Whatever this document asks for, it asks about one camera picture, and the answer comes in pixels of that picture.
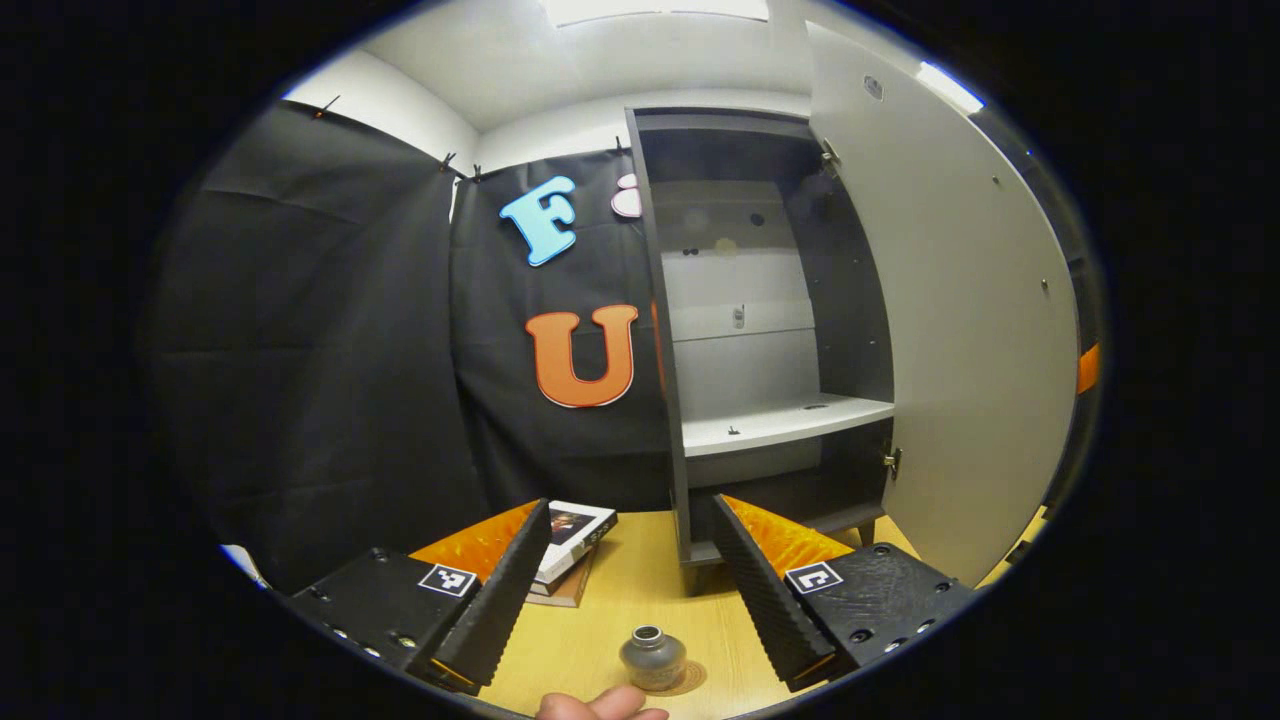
open cabinet door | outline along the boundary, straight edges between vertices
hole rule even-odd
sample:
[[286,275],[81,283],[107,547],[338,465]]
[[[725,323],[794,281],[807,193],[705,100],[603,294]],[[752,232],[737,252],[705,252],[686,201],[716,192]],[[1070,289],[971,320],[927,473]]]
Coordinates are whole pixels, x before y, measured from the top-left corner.
[[1009,160],[915,68],[806,24],[810,126],[838,156],[888,315],[902,457],[884,510],[922,560],[974,585],[1062,456],[1078,347],[1066,260]]

table surface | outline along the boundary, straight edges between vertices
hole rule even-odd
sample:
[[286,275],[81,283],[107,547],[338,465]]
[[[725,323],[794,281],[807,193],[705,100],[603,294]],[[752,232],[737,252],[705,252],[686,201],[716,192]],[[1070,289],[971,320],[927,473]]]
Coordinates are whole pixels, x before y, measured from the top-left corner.
[[[703,594],[685,594],[673,523],[671,511],[618,514],[595,551],[581,606],[525,603],[479,700],[534,715],[549,692],[594,698],[627,682],[618,651],[631,630],[650,624],[680,638],[689,659],[707,667],[696,689],[649,698],[648,707],[669,710],[675,720],[732,717],[820,688],[792,693],[778,680],[723,565],[713,566]],[[860,547],[856,530],[832,537]],[[876,541],[915,555],[888,518],[876,521]]]

black curtain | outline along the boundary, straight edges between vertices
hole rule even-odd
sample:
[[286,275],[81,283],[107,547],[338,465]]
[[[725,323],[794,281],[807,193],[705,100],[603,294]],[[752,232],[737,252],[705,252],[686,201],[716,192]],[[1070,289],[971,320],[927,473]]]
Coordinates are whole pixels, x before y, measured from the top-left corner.
[[[463,182],[454,209],[451,255],[453,364],[471,445],[490,503],[550,497],[621,511],[668,509],[671,446],[658,377],[643,223],[621,218],[609,201],[634,172],[628,152],[550,158]],[[573,246],[541,266],[498,211],[543,182],[564,176],[576,188]],[[547,400],[534,370],[534,315],[570,311],[577,377],[604,374],[603,333],[591,313],[628,304],[635,379],[602,407],[570,409]]]
[[210,170],[170,232],[147,333],[178,471],[283,592],[499,510],[448,352],[456,174],[314,113],[279,102]]

human hand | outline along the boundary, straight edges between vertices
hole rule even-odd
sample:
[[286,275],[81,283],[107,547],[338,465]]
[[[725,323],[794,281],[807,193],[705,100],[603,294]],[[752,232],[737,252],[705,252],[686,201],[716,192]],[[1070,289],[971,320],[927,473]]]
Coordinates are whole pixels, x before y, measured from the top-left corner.
[[645,696],[634,685],[612,687],[591,702],[564,693],[547,693],[534,720],[667,720],[666,710],[644,707]]

book cover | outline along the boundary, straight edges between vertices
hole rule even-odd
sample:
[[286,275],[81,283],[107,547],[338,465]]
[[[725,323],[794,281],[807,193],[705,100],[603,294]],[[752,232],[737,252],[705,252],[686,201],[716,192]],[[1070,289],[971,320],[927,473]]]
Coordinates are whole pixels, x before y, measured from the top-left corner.
[[595,561],[595,548],[586,551],[586,556],[579,560],[568,573],[564,574],[556,591],[549,596],[529,593],[525,602],[536,605],[554,605],[558,607],[577,607],[582,603],[582,592],[586,589],[586,579],[591,574],[591,565]]
[[618,523],[617,510],[573,502],[552,502],[550,515],[552,539],[534,577],[534,583],[541,585],[561,579]]

